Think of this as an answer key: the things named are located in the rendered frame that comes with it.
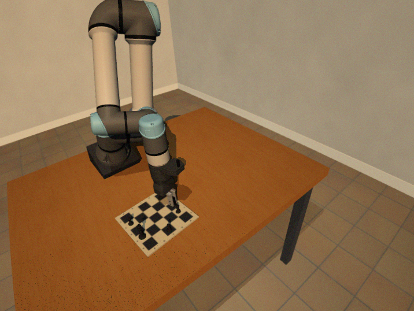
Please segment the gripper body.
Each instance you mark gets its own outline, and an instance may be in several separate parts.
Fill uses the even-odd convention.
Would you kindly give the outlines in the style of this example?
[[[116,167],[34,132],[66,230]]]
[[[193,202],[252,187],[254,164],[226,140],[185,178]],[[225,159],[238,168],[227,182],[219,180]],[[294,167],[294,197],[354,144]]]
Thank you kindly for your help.
[[[154,192],[163,197],[175,186],[175,179],[173,176],[177,176],[184,170],[184,163],[176,158],[171,159],[169,148],[168,151],[161,156],[151,156],[146,154],[146,158],[151,178],[154,181]]]

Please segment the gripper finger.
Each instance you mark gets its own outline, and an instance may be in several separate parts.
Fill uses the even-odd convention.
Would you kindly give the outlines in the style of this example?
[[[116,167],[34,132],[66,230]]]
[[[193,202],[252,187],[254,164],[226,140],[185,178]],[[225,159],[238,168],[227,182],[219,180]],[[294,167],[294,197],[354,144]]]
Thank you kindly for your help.
[[[176,194],[175,194],[175,189],[174,188],[172,188],[171,190],[170,190],[170,192],[172,193],[172,199],[174,200],[174,203],[175,204],[177,204],[177,200],[176,200]]]
[[[170,206],[174,207],[174,202],[173,202],[173,199],[172,199],[172,193],[168,192],[166,195],[167,195],[167,199],[168,199],[168,204]]]

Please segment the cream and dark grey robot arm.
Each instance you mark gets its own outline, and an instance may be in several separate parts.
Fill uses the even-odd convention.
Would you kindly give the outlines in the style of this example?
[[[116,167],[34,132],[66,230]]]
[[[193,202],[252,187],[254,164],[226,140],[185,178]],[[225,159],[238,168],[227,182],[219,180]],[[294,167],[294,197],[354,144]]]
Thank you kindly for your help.
[[[130,46],[132,108],[127,112],[120,110],[117,32],[124,34]],[[97,159],[106,166],[126,162],[130,155],[127,143],[143,142],[149,156],[168,150],[163,118],[153,107],[152,45],[160,33],[160,14],[153,2],[104,0],[90,17],[88,35],[93,44],[97,106],[90,123],[98,142]]]

